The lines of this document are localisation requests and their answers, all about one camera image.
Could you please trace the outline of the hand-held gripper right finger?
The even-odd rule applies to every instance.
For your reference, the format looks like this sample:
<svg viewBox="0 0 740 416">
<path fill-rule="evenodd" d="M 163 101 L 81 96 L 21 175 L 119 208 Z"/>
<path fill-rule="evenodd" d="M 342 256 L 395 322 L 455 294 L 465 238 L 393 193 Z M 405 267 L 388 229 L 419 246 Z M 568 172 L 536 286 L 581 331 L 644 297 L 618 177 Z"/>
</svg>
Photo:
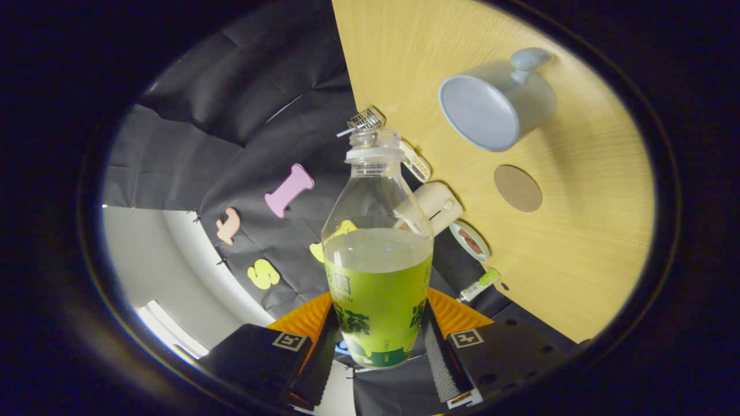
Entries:
<svg viewBox="0 0 740 416">
<path fill-rule="evenodd" d="M 422 338 L 437 395 L 450 410 L 502 400 L 568 359 L 523 321 L 494 321 L 433 288 Z"/>
</svg>

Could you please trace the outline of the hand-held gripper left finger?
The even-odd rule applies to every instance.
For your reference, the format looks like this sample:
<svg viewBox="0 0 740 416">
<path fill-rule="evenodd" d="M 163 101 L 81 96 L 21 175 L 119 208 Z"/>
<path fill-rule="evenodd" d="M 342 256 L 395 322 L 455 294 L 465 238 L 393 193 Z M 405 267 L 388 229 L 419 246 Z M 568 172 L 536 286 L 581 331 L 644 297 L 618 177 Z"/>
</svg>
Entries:
<svg viewBox="0 0 740 416">
<path fill-rule="evenodd" d="M 270 404 L 312 410 L 323 399 L 339 332 L 326 292 L 269 326 L 244 324 L 198 363 Z"/>
</svg>

